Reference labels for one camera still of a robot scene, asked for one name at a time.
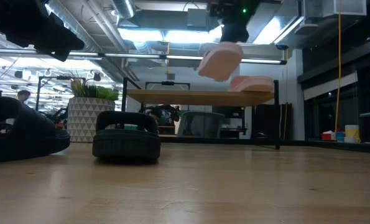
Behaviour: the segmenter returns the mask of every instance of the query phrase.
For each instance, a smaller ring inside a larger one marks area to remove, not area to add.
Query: person
[[[30,95],[31,95],[31,93],[29,91],[27,91],[27,90],[21,90],[21,91],[19,91],[17,93],[17,99],[22,104],[24,104],[24,102],[29,99]]]

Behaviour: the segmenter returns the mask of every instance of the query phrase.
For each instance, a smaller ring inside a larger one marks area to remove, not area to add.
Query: red object
[[[321,140],[331,141],[331,134],[321,134]]]

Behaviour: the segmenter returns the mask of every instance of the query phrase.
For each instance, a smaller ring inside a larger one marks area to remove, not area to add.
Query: wooden shelf
[[[140,103],[168,105],[257,106],[274,98],[273,93],[236,91],[128,90]]]

